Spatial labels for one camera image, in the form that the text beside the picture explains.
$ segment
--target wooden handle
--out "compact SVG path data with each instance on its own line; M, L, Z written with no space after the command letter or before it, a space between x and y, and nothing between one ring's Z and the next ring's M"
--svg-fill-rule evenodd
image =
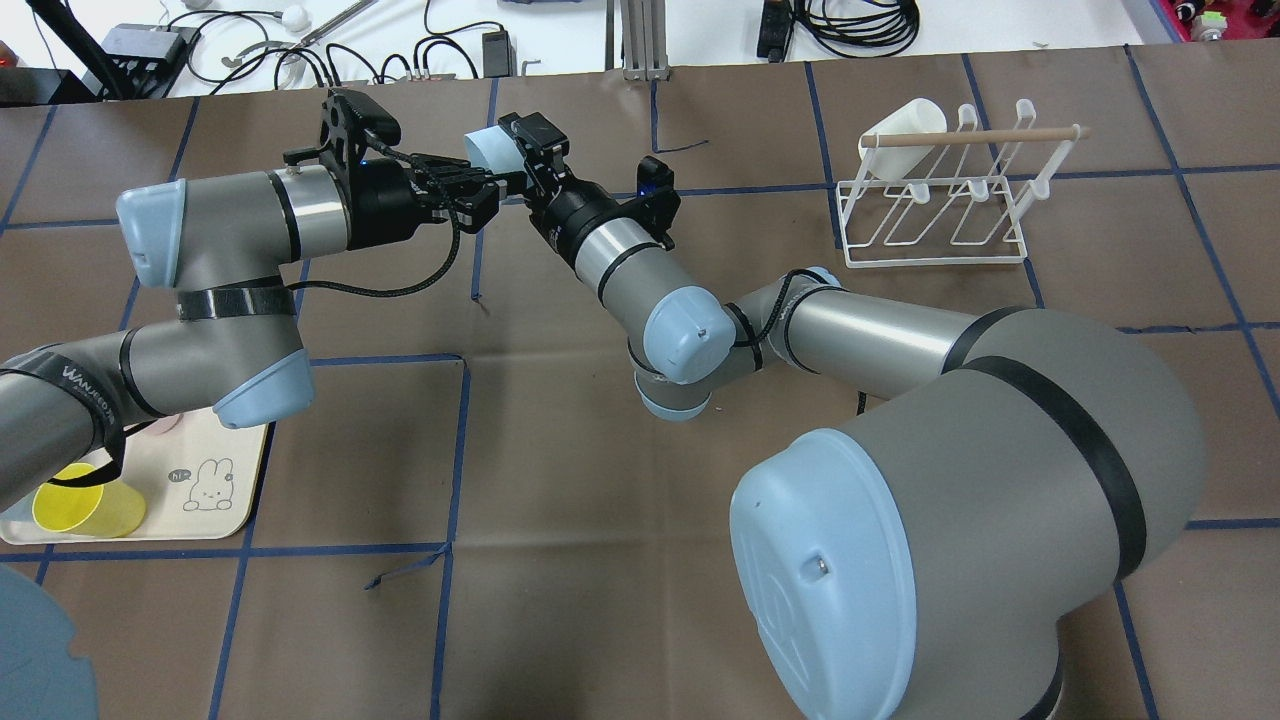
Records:
M1001 142L1044 142L1061 140L1083 140L1093 135L1087 127L1069 128L1028 128L1028 129L979 129L968 132L914 132L905 135L864 135L859 142L863 147L920 147L924 145L968 145Z

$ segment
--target white floor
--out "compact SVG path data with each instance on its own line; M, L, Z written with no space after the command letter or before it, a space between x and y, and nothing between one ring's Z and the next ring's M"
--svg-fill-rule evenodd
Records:
M212 9L280 10L300 3L311 13L314 26L321 24L351 4L352 0L215 0ZM831 0L832 6L854 0ZM1142 44L1142 23L1152 22L1151 8L1144 3L1119 0L918 0L923 15L919 40L908 54L978 53L998 50L1030 50L1036 47L1088 47L1100 45ZM672 65L713 65L756 63L755 36L760 22L760 0L667 0L668 56ZM187 9L180 0L113 0L72 3L79 20L101 40L118 23L156 23L165 9L177 15ZM1144 14L1135 18L1133 14ZM530 64L530 74L580 73L604 69L605 65L605 0L580 3L535 3L524 5L506 0L434 0L431 26L451 28L479 19L498 19L507 26L516 45L518 61ZM6 42L26 64L49 67L49 56L36 33L31 12L24 0L0 0L0 40ZM188 24L201 18L189 18ZM296 40L271 18L264 18L271 38ZM375 64L390 53L408 54L422 37L421 0L381 0L348 24L333 32L326 41L342 42L369 56ZM458 41L479 63L480 31L466 32ZM56 37L46 29L58 67L83 72ZM196 53L196 67L212 77L229 72L223 56L233 56L261 33L248 23L224 19L206 29ZM803 32L796 32L790 59L818 60L829 55ZM342 53L335 55L343 77L364 78L369 70ZM433 72L468 70L461 58L448 49L431 53ZM270 67L227 91L246 92L271 87ZM209 85L184 74L174 95L204 95Z

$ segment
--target rabbit illustration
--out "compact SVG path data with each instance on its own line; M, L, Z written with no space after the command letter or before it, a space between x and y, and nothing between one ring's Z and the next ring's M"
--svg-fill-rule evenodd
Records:
M232 473L229 457L205 460L196 471L196 483L191 486L191 496L182 505L183 510L229 510L232 492L236 491L236 475Z

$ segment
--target light blue object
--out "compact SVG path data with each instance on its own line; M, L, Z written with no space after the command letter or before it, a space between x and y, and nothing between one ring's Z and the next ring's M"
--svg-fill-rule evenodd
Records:
M692 420L694 418L701 415L703 410L707 410L707 404L712 401L712 396L708 395L707 400L704 400L698 407L690 407L689 410L672 410L671 407L663 407L662 405L649 400L649 396L640 389L639 377L635 378L635 383L636 392L640 393L640 400L644 402L644 406L649 409L649 413L652 413L654 418L668 423L685 423L687 420Z
M760 639L800 711L888 717L915 659L915 578L867 451L832 429L800 436L742 477L730 534Z
M36 491L28 492L26 497L13 503L13 507L0 512L0 520L9 520L10 523L35 523L36 516L31 514L31 506L33 502L36 502Z
M284 356L214 405L224 428L238 429L271 423L306 410L316 397L311 359L306 348Z
M97 683L67 646L76 625L36 583L0 566L0 717L95 720Z
M115 200L124 243L142 284L173 287L186 208L186 179L127 190Z
M495 176L518 173L525 169L525 155L507 131L498 126L470 132L463 137L467 161Z
M737 329L716 296L698 286L667 293L644 325L644 355L677 384L712 374L733 348Z
M828 270L827 268L823 268L820 265L814 265L812 268L805 268L805 269L809 270L810 273L818 275L823 281L826 281L827 284L829 284L829 286L833 286L833 287L845 287L845 286L840 284L840 278L837 278L836 275L833 275L831 273L831 270Z

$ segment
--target white wire rack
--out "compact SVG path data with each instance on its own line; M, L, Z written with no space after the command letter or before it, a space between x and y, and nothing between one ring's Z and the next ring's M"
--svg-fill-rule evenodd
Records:
M859 138L859 145L865 150L865 154L858 168L858 176L851 181L836 183L840 240L845 252L845 264L850 268L892 268L1021 263L1027 258L1027 240L1021 227L1023 217L1033 202L1048 199L1050 181L1075 143L1088 137L1089 129L1078 124L1066 128L1036 128L1036 105L1030 100L1019 100L1016 110L1018 122L1012 128L1004 131L979 131L978 111L973 105L966 104L960 106L957 127L952 132L865 135ZM1034 178L1015 187L1015 183L1010 182L1005 173L1027 142L1057 142L1057 147ZM982 146L996 143L1000 145L1000 150L987 173L965 174L965 163L974 146L978 146L980 152ZM870 168L877 152L883 152L886 149L924 146L932 146L933 150L929 155L936 155L936 158L932 164L928 164L928 156L925 156L916 165L918 168L928 167L923 176L884 181L877 179L872 174ZM873 211L884 213L874 232L865 238L851 238L850 220L854 209L859 206L859 201L863 201L870 190L879 190L890 202L879 202L873 209ZM978 222L978 215L983 215L988 220L995 215L993 211L974 213L975 209L987 206L989 202L998 204L996 206L998 219L992 224ZM887 210L881 210L884 205L887 205ZM938 252L941 249L937 242L920 245L925 236L940 227L940 220L945 215L955 215L957 211L960 217L955 220L955 228L947 241L951 249L983 247L991 245L992 241L1001 243L1002 249L992 247L992 251L979 254L963 250L942 254ZM920 213L932 213L932 217L920 218L925 222L923 229L900 232L909 215L919 217ZM914 223L909 227L919 225L916 217L913 217ZM870 223L874 223L874 218L870 219ZM1001 228L1005 228L1002 234L1000 233ZM918 256L874 258L874 251L878 247L910 246L922 247ZM899 254L902 252L911 255L909 251L899 251Z

